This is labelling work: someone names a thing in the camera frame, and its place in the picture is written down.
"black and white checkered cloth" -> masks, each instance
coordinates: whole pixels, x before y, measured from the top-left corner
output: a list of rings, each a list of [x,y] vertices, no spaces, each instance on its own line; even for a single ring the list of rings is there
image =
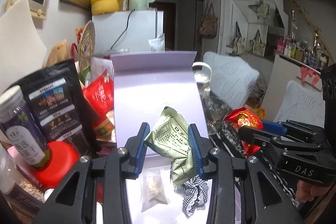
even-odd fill
[[[184,192],[183,211],[188,217],[193,215],[197,206],[207,203],[208,189],[207,183],[198,175],[176,188]]]

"metal screw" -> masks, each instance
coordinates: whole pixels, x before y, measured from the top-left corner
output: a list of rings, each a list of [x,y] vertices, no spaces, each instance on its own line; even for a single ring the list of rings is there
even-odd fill
[[[210,152],[214,155],[218,155],[221,152],[221,150],[217,147],[214,147],[214,148],[211,148]]]
[[[249,162],[254,164],[258,161],[257,157],[256,156],[249,156]]]
[[[118,148],[119,154],[126,154],[128,152],[128,149],[126,147]]]
[[[79,159],[81,162],[88,162],[89,161],[89,157],[88,156],[81,156],[81,158]]]

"power cord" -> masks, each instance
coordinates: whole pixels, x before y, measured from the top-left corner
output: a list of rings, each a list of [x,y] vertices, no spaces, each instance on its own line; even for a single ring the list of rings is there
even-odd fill
[[[130,15],[131,15],[131,13],[133,13],[135,11],[135,9],[133,9],[130,13],[129,13],[129,15],[128,15],[128,17],[127,17],[127,25],[126,25],[126,29],[121,33],[121,35],[117,38],[117,40],[113,43],[113,45],[111,46],[111,48],[110,48],[110,50],[112,50],[112,48],[115,46],[115,44],[119,41],[119,39],[123,36],[123,34],[127,31],[127,28],[128,28],[128,21],[129,21],[129,17],[130,17]]]

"purple jar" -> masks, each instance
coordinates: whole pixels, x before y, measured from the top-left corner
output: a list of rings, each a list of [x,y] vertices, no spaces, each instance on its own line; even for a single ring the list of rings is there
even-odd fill
[[[35,170],[49,165],[51,149],[29,112],[19,85],[0,96],[0,123],[7,138],[29,165]]]

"white paper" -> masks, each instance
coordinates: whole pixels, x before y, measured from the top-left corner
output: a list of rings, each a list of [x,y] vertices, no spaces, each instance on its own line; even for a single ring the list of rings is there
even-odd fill
[[[47,52],[34,26],[28,0],[18,0],[0,17],[0,93],[41,69]]]

